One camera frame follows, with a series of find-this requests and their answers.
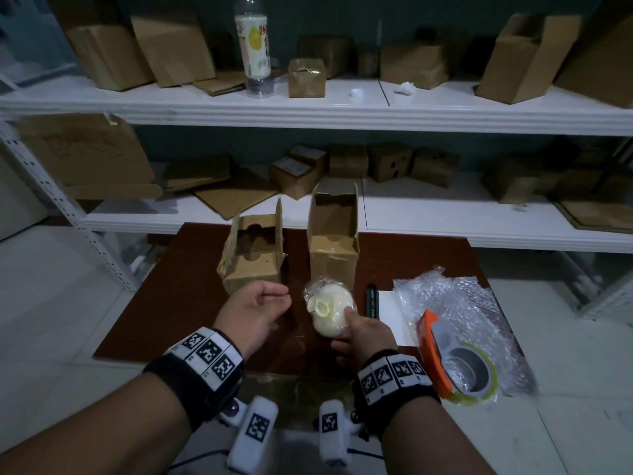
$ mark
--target hand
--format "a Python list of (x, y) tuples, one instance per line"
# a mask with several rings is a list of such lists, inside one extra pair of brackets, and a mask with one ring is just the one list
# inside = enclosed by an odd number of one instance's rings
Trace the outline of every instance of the hand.
[(240, 288), (220, 309), (213, 328), (223, 331), (244, 360), (277, 328), (275, 320), (290, 307), (288, 287), (258, 280)]
[(388, 348), (398, 349), (391, 329), (380, 320), (361, 317), (351, 307), (345, 309), (345, 318), (347, 327), (339, 339), (332, 341), (332, 348), (344, 355), (336, 358), (339, 365), (357, 373), (372, 355)]

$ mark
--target wrist strap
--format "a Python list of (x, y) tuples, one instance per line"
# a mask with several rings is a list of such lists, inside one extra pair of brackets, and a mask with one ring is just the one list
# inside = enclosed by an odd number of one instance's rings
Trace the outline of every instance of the wrist strap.
[(380, 351), (367, 360), (352, 383), (352, 391), (356, 411), (378, 438), (407, 402), (430, 396), (441, 403), (420, 362), (396, 350)]
[(147, 365), (143, 373), (147, 372), (175, 393), (194, 432), (237, 394), (244, 360), (224, 333), (201, 327)]

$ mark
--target forearm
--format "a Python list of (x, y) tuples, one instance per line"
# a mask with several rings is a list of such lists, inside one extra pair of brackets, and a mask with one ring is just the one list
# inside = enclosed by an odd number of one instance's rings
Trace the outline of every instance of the forearm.
[(495, 475), (447, 411), (431, 397), (403, 405), (382, 435), (389, 475)]
[(158, 377), (143, 374), (0, 455), (0, 473), (159, 474), (190, 435), (178, 398)]

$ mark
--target orange tape dispenser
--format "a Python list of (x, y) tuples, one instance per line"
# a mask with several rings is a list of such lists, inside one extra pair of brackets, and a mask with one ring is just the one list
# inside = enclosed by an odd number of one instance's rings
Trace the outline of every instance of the orange tape dispenser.
[[(416, 328), (422, 366), (441, 398), (471, 404), (494, 395), (495, 367), (485, 353), (460, 343), (451, 325), (430, 310), (424, 311)], [(455, 370), (460, 373), (457, 383), (451, 379)]]

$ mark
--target clear plastic wrap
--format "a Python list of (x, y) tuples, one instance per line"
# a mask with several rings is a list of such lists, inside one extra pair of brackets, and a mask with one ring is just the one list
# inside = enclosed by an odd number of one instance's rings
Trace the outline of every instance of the clear plastic wrap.
[(347, 326), (344, 310), (356, 302), (345, 284), (328, 277), (319, 277), (306, 285), (303, 298), (315, 330), (328, 338), (336, 338)]
[[(437, 267), (413, 280), (394, 280), (394, 293), (417, 340), (416, 324), (424, 310), (447, 320), (461, 343), (486, 354), (495, 366), (499, 388), (506, 395), (523, 395), (536, 390), (534, 375), (501, 308), (490, 289), (479, 286), (476, 277), (447, 278)], [(455, 367), (448, 375), (455, 385), (466, 383)]]

